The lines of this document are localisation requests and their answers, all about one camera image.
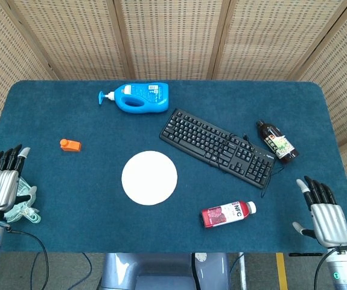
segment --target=red juice bottle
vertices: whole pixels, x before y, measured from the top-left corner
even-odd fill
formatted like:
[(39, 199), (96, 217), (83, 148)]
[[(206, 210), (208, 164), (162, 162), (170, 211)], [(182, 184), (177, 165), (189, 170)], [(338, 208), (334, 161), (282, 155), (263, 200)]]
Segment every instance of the red juice bottle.
[(289, 163), (299, 155), (298, 151), (277, 127), (272, 124), (266, 124), (262, 120), (257, 121), (256, 126), (258, 127), (260, 137), (282, 163)]
[(252, 201), (247, 203), (237, 201), (202, 210), (201, 217), (206, 228), (213, 228), (218, 225), (240, 221), (253, 213), (256, 213), (256, 206)]

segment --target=bottle label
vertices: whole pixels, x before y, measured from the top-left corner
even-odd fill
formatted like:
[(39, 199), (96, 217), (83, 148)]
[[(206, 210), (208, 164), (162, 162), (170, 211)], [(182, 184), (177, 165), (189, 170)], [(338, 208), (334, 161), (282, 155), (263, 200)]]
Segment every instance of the bottle label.
[(288, 142), (285, 136), (276, 137), (274, 135), (269, 135), (264, 139), (264, 142), (266, 142), (279, 159), (294, 150), (294, 147)]
[(240, 202), (209, 208), (207, 214), (213, 227), (244, 219)]

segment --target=black keyboard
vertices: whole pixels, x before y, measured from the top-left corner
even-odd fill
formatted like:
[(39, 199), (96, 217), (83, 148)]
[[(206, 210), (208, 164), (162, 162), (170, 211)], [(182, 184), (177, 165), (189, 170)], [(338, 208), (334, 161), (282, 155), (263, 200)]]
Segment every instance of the black keyboard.
[(160, 138), (261, 189), (275, 162), (274, 154), (181, 109), (174, 110)]

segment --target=blue plastic bottle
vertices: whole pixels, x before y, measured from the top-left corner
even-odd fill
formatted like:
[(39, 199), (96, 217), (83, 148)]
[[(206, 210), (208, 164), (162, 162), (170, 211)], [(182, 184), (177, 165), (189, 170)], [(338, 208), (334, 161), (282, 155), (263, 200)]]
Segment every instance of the blue plastic bottle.
[(168, 84), (166, 83), (127, 83), (114, 92), (98, 95), (98, 102), (103, 98), (115, 101), (117, 106), (128, 113), (158, 113), (168, 109)]

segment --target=gray floor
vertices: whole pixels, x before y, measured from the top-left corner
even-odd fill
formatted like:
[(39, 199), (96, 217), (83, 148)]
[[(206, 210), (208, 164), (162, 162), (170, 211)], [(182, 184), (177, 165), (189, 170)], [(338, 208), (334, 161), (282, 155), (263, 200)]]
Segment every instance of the gray floor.
[[(0, 256), (0, 290), (30, 289), (30, 272), (36, 253), (2, 253)], [(275, 254), (245, 254), (248, 289), (279, 289)], [(88, 254), (92, 262), (92, 274), (75, 290), (95, 290), (103, 268), (103, 254)], [(230, 254), (232, 266), (237, 254)], [(285, 268), (288, 289), (313, 288), (314, 272), (320, 257), (288, 257)], [(50, 277), (47, 290), (67, 290), (89, 272), (89, 264), (82, 254), (49, 253)], [(42, 287), (45, 278), (45, 261), (40, 254), (33, 271), (33, 289)], [(239, 267), (232, 273), (232, 289), (240, 289)], [(323, 265), (318, 289), (333, 290), (328, 270)]]

